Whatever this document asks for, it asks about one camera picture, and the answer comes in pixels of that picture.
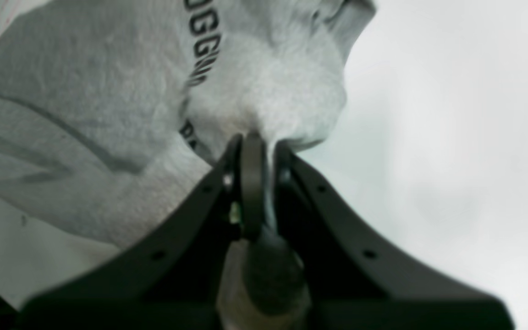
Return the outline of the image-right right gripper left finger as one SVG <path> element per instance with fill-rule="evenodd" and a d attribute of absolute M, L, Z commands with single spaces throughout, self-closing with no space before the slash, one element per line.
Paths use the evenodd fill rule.
<path fill-rule="evenodd" d="M 215 310 L 229 244 L 265 220 L 266 146 L 238 134 L 151 234 L 97 269 L 31 299 L 21 330 L 220 330 Z"/>

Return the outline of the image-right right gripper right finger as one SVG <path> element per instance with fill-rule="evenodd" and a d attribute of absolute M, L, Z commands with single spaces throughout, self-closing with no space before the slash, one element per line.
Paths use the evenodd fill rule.
<path fill-rule="evenodd" d="M 299 255 L 308 330 L 513 330 L 500 299 L 436 271 L 359 217 L 323 175 L 276 145 L 279 233 Z"/>

